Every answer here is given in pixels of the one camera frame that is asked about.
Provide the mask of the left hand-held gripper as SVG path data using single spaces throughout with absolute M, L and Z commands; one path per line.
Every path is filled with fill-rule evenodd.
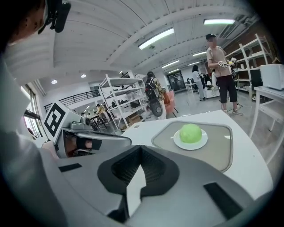
M 77 136 L 92 140 L 89 154 L 114 151 L 132 145 L 132 140 L 128 137 L 94 132 L 89 118 L 82 117 L 59 101 L 52 104 L 43 127 L 49 140 L 53 142 L 57 158 L 69 158 L 65 151 L 66 137 Z

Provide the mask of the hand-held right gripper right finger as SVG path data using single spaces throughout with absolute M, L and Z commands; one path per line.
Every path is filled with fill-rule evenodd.
M 129 226 L 214 227 L 228 220 L 216 202 L 227 211 L 231 198 L 239 207 L 237 215 L 254 201 L 238 183 L 211 165 L 167 150 L 153 150 L 177 164 L 179 178 L 164 195 L 144 197 L 129 218 Z

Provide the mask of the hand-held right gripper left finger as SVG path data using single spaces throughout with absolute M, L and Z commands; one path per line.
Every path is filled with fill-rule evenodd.
M 141 146 L 56 163 L 71 188 L 103 216 L 141 226 Z

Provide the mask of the person's left hand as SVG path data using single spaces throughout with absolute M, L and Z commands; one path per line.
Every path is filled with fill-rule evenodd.
M 77 136 L 65 138 L 65 151 L 68 157 L 88 155 L 92 149 L 92 140 Z

